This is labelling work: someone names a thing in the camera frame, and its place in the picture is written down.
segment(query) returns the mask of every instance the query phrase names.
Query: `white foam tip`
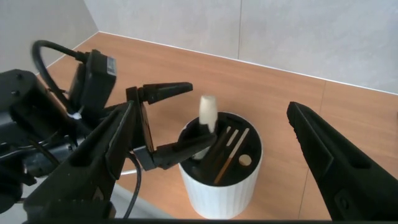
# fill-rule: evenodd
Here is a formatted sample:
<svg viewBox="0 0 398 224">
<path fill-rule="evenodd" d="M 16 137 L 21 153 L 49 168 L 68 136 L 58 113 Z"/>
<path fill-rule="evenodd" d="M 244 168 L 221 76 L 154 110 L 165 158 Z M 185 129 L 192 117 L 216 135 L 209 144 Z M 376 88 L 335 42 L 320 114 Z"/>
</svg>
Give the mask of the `white foam tip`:
<svg viewBox="0 0 398 224">
<path fill-rule="evenodd" d="M 201 96 L 199 105 L 199 123 L 207 124 L 210 133 L 216 128 L 217 100 L 214 96 Z"/>
</svg>

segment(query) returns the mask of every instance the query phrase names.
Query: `round wooden disc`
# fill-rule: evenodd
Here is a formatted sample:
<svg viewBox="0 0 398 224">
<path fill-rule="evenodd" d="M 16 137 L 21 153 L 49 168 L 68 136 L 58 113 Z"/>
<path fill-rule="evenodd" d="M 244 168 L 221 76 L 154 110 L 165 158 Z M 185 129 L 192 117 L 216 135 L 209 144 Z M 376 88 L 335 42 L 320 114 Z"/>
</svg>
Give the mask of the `round wooden disc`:
<svg viewBox="0 0 398 224">
<path fill-rule="evenodd" d="M 239 156 L 239 163 L 242 166 L 248 166 L 251 163 L 251 158 L 247 154 L 243 154 L 242 156 Z"/>
</svg>

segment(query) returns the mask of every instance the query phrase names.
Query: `white cup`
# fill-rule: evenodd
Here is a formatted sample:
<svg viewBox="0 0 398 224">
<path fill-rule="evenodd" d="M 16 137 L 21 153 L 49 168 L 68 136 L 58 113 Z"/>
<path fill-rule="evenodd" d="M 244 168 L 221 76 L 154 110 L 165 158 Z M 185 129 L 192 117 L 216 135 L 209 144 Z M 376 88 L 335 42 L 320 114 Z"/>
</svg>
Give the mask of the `white cup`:
<svg viewBox="0 0 398 224">
<path fill-rule="evenodd" d="M 252 198 L 262 155 L 261 144 L 261 158 L 254 171 L 237 184 L 221 187 L 206 185 L 195 180 L 179 164 L 193 209 L 208 219 L 230 219 L 243 212 Z"/>
</svg>

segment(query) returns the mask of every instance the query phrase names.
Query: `metal screw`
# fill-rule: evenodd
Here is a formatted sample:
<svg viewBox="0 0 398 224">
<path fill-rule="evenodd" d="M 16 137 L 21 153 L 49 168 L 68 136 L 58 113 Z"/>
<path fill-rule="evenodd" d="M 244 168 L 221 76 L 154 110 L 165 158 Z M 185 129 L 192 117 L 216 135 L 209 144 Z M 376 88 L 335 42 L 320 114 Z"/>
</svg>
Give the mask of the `metal screw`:
<svg viewBox="0 0 398 224">
<path fill-rule="evenodd" d="M 18 90 L 11 91 L 11 94 L 14 96 L 19 96 L 19 91 Z"/>
</svg>

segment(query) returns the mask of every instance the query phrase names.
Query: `wooden floor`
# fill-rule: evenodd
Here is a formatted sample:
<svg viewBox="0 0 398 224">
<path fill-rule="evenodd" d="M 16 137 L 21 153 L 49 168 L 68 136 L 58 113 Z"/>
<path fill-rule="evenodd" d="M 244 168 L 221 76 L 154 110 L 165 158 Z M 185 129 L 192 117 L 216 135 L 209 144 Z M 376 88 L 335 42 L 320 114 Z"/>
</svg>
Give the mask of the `wooden floor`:
<svg viewBox="0 0 398 224">
<path fill-rule="evenodd" d="M 330 218 L 288 123 L 290 101 L 311 107 L 398 177 L 398 96 L 108 34 L 96 34 L 78 48 L 91 49 L 117 61 L 118 79 L 108 105 L 125 101 L 124 89 L 130 86 L 193 83 L 193 92 L 147 106 L 156 146 L 177 140 L 198 116 L 203 94 L 215 95 L 219 110 L 252 122 L 261 134 L 264 158 L 252 201 L 236 218 Z M 50 73 L 69 88 L 75 68 L 76 62 L 65 57 Z M 132 168 L 125 163 L 124 169 Z M 136 176 L 118 183 L 133 191 Z M 178 167 L 145 172 L 139 196 L 176 218 L 201 218 L 190 205 Z"/>
</svg>

